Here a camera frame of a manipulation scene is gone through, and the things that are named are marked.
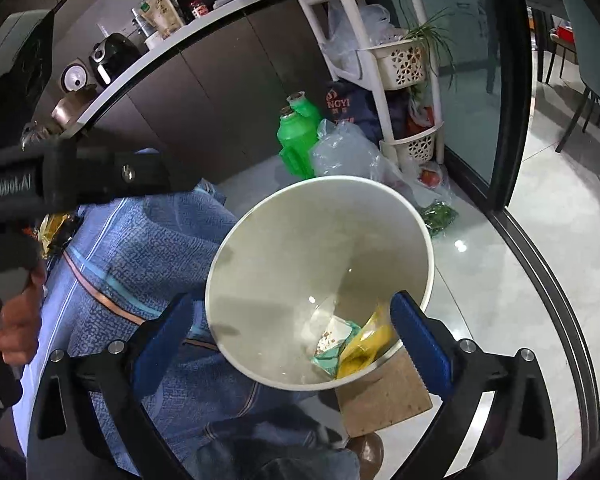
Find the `person's left hand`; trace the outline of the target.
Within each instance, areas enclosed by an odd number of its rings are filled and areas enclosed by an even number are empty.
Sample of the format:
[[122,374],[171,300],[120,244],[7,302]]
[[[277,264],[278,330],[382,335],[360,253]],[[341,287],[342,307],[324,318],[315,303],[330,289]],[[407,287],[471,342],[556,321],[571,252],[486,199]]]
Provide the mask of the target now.
[[29,272],[27,286],[9,299],[0,312],[0,353],[12,366],[29,364],[38,351],[41,329],[41,304],[46,280],[45,266],[40,261]]

